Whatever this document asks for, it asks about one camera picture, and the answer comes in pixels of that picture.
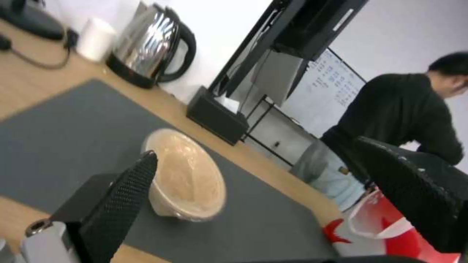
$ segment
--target bowl lid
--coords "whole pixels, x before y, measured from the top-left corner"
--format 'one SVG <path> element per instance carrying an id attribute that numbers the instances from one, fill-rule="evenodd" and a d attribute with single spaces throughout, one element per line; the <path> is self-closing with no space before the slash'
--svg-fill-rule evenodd
<path id="1" fill-rule="evenodd" d="M 153 150 L 158 156 L 152 187 L 167 205 L 193 219 L 220 212 L 226 200 L 224 179 L 200 145 L 178 131 L 160 129 L 147 137 L 144 150 Z"/>

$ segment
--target red and white bag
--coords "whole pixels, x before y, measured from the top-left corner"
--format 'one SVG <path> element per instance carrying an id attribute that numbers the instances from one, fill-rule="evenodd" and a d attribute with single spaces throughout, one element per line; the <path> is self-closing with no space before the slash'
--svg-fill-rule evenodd
<path id="1" fill-rule="evenodd" d="M 341 256 L 398 255 L 430 263 L 459 257 L 436 251 L 379 190 L 323 230 Z"/>

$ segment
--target monitor stand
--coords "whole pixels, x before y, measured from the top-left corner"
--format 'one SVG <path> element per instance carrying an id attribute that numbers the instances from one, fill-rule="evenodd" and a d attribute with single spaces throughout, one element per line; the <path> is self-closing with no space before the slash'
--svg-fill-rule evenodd
<path id="1" fill-rule="evenodd" d="M 31 34 L 61 40 L 62 25 L 42 10 L 26 4 L 26 0 L 0 0 L 0 18 Z"/>

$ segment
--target black hair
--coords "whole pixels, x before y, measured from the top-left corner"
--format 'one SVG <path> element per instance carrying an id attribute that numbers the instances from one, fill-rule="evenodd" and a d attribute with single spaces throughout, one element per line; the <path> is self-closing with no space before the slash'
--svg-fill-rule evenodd
<path id="1" fill-rule="evenodd" d="M 429 71 L 437 71 L 447 76 L 468 76 L 468 51 L 452 53 L 437 59 L 429 66 Z"/>

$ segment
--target white container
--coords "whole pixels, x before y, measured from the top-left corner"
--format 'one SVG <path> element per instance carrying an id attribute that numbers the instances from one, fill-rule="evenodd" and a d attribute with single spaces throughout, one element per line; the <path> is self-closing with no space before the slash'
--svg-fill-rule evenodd
<path id="1" fill-rule="evenodd" d="M 151 133 L 143 151 L 153 150 L 158 168 L 149 200 L 160 216 L 206 221 L 216 216 L 226 201 L 226 186 L 208 153 L 184 134 L 161 129 Z"/>
<path id="2" fill-rule="evenodd" d="M 76 52 L 88 60 L 100 62 L 114 43 L 115 36 L 116 31 L 111 25 L 93 17 L 80 33 Z"/>

